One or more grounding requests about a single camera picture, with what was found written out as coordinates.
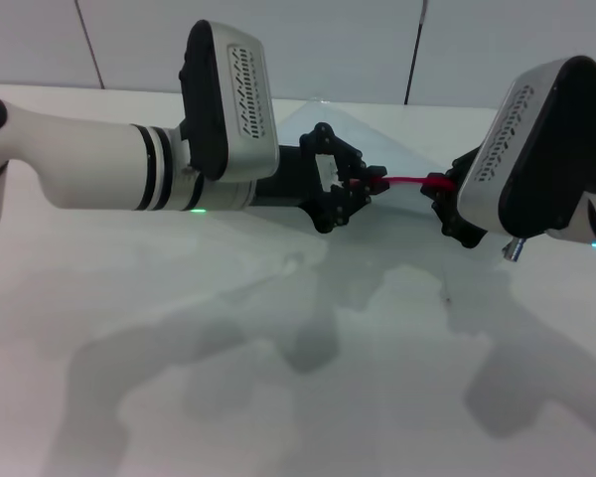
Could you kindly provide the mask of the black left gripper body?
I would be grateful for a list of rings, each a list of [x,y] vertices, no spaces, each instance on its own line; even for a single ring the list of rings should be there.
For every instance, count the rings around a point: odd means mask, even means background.
[[[252,207],[297,208],[311,217],[311,200],[336,183],[332,158],[308,157],[298,146],[281,146],[276,172],[255,185]]]

